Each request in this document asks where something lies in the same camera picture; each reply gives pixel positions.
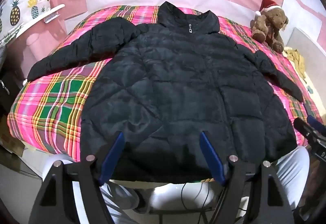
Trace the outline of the yellow crumpled cloth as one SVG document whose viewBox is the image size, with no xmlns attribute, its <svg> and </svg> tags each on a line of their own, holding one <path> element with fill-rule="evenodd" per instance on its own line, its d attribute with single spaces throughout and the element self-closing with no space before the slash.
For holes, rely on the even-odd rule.
<svg viewBox="0 0 326 224">
<path fill-rule="evenodd" d="M 306 65 L 304 62 L 304 57 L 300 54 L 297 49 L 286 46 L 283 51 L 289 61 L 294 63 L 294 68 L 296 69 L 300 78 L 306 81 Z"/>
</svg>

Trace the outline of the pineapple print fabric organizer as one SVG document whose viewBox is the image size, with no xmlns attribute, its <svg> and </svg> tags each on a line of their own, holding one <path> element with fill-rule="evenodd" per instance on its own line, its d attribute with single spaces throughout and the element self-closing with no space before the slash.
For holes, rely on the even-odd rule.
<svg viewBox="0 0 326 224">
<path fill-rule="evenodd" d="M 2 0 L 1 46 L 5 46 L 25 24 L 50 10 L 50 0 Z"/>
</svg>

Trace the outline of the black puffer jacket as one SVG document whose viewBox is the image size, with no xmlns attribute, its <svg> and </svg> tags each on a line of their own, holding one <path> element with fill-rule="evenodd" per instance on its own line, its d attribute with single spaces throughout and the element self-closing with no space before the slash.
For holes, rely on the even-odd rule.
<svg viewBox="0 0 326 224">
<path fill-rule="evenodd" d="M 212 135 L 222 161 L 259 165 L 297 147 L 289 116 L 274 93 L 302 92 L 262 51 L 221 34 L 208 11 L 185 14 L 169 2 L 157 22 L 116 17 L 37 62 L 34 81 L 103 58 L 81 114 L 81 157 L 117 131 L 126 146 L 113 172 L 120 181 L 183 184 L 211 177 L 199 136 Z"/>
</svg>

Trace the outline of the white bed guard rail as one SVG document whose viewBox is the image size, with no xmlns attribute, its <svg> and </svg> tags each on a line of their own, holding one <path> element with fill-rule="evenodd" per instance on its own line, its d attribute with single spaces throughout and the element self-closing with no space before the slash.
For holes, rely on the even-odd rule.
<svg viewBox="0 0 326 224">
<path fill-rule="evenodd" d="M 195 9 L 200 12 L 212 11 L 242 25 L 249 25 L 255 12 L 229 0 L 86 0 L 87 11 L 110 7 L 114 5 L 161 5 L 170 2 L 176 7 Z"/>
</svg>

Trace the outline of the white trousers leg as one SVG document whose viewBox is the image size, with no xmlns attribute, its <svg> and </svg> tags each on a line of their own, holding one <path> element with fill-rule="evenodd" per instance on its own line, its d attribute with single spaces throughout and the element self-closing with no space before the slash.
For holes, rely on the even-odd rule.
<svg viewBox="0 0 326 224">
<path fill-rule="evenodd" d="M 298 206 L 302 197 L 308 179 L 309 165 L 309 153 L 303 146 L 297 146 L 293 151 L 273 162 L 292 210 Z"/>
</svg>

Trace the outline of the pink plaid bed sheet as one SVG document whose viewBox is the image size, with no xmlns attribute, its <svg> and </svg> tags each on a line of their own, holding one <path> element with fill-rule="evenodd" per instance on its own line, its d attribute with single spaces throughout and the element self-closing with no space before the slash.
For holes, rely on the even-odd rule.
<svg viewBox="0 0 326 224">
<path fill-rule="evenodd" d="M 220 17 L 220 32 L 251 51 L 262 51 L 302 91 L 300 102 L 273 86 L 290 120 L 308 116 L 324 120 L 319 105 L 301 82 L 290 61 L 266 45 L 254 41 L 248 27 Z M 13 137 L 47 153 L 63 153 L 80 160 L 81 114 L 100 71 L 109 59 L 64 70 L 27 83 L 16 97 L 7 117 Z"/>
</svg>

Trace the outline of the brown teddy bear santa hat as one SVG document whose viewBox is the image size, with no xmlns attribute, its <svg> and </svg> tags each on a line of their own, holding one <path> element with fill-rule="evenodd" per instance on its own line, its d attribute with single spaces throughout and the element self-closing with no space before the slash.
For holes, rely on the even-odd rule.
<svg viewBox="0 0 326 224">
<path fill-rule="evenodd" d="M 255 18 L 250 22 L 251 37 L 259 43 L 267 43 L 273 51 L 281 54 L 284 50 L 280 30 L 285 30 L 289 19 L 284 10 L 273 0 L 262 0 Z"/>
</svg>

